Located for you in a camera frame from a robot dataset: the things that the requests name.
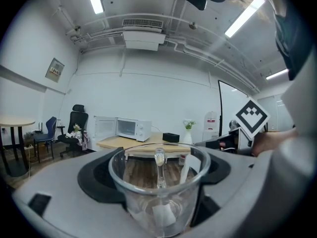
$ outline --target air vent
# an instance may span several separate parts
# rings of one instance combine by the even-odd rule
[[[122,22],[123,27],[129,26],[143,26],[143,27],[155,27],[163,28],[163,21],[152,20],[152,19],[143,19],[143,18],[127,18]]]

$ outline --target person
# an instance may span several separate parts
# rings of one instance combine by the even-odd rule
[[[313,48],[313,38],[303,19],[288,0],[268,0],[274,9],[276,25],[276,45],[288,68],[288,76],[293,80],[303,67]],[[293,128],[285,132],[263,132],[255,136],[252,153],[258,156],[261,152],[275,149],[284,140],[297,137]]]

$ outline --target black office chair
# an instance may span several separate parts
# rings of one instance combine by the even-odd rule
[[[71,133],[74,130],[74,125],[78,124],[82,133],[82,138],[84,138],[84,128],[88,119],[88,114],[85,113],[83,105],[74,105],[73,111],[70,113],[70,120],[68,126],[68,133]],[[69,147],[66,147],[66,151],[60,153],[60,157],[63,158],[63,153],[73,152],[75,157],[75,151],[81,151],[81,147],[77,145],[79,142],[77,138],[66,137],[66,134],[60,135],[57,137],[60,142],[69,144]]]

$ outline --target office chair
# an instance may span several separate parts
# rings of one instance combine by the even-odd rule
[[[34,152],[35,152],[35,146],[37,143],[38,144],[37,152],[38,152],[39,163],[40,163],[40,152],[39,152],[39,143],[40,142],[46,142],[46,150],[48,153],[49,153],[49,143],[51,144],[52,158],[54,159],[52,140],[54,139],[54,135],[55,135],[55,127],[56,127],[56,117],[51,117],[46,122],[46,128],[48,129],[47,134],[35,134],[34,135]]]
[[[77,104],[74,105],[73,111],[70,113],[70,120],[67,132],[71,133],[74,130],[74,125],[78,124],[81,128],[80,131],[82,133],[82,138],[84,138],[84,127],[86,125],[87,119],[88,114],[85,113],[84,106]],[[60,157],[63,158],[63,153],[68,153],[70,151],[73,152],[73,155],[75,157],[75,150],[79,149],[79,146],[77,145],[77,143],[79,142],[78,139],[66,137],[66,134],[58,136],[57,139],[60,142],[69,144],[69,147],[66,147],[66,150],[59,154]]]

